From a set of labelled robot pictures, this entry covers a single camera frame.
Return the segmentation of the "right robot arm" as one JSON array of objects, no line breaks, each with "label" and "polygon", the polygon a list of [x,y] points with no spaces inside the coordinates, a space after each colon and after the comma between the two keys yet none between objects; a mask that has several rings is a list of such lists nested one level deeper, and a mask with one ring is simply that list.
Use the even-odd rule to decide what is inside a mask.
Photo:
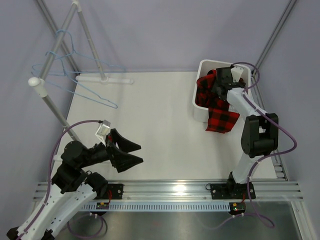
[{"label": "right robot arm", "polygon": [[245,84],[240,81],[243,68],[235,65],[216,69],[216,80],[212,92],[228,102],[244,120],[240,139],[242,156],[234,171],[230,172],[226,183],[211,184],[213,200],[255,198],[252,176],[260,157],[268,157],[278,148],[279,118],[275,113],[267,113],[248,95]]}]

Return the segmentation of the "blue hanger with red shirt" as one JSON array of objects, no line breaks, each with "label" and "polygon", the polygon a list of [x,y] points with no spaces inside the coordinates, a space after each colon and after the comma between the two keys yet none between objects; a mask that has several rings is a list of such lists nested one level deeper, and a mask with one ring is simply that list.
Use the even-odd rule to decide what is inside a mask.
[{"label": "blue hanger with red shirt", "polygon": [[74,45],[73,36],[68,30],[58,29],[54,34],[55,38],[58,37],[59,33],[65,33],[65,34],[67,34],[69,36],[69,39],[71,41],[71,52],[68,52],[68,53],[64,54],[63,56],[56,57],[57,59],[58,58],[59,59],[65,59],[67,57],[72,57],[73,55],[77,55],[77,56],[80,56],[82,58],[89,59],[91,61],[98,62],[100,64],[106,65],[108,68],[114,68],[114,69],[120,70],[121,73],[125,73],[126,72],[126,68],[123,65],[110,64],[107,61],[99,59],[97,56],[89,56],[89,55],[85,55],[85,54],[82,54],[82,53],[78,52],[76,50],[76,48],[75,48],[75,45]]}]

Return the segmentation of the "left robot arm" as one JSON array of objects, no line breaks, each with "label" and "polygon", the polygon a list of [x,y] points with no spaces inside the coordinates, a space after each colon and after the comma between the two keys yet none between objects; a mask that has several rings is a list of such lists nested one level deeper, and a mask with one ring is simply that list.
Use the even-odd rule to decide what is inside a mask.
[{"label": "left robot arm", "polygon": [[7,232],[10,240],[53,240],[67,222],[88,202],[110,199],[112,190],[99,173],[84,168],[110,161],[118,173],[143,163],[132,155],[141,146],[113,128],[104,142],[87,148],[79,141],[69,142],[61,155],[62,163],[49,181],[49,189],[35,212],[19,227]]}]

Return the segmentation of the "red black plaid shirt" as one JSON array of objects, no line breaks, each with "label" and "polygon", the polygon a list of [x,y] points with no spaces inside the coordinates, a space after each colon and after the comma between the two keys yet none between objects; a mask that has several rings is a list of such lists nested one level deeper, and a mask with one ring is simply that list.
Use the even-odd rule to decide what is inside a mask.
[{"label": "red black plaid shirt", "polygon": [[210,70],[197,81],[195,103],[208,109],[206,130],[209,132],[228,133],[235,126],[240,114],[230,110],[227,92],[232,88],[245,88],[241,78],[234,81],[230,67]]}]

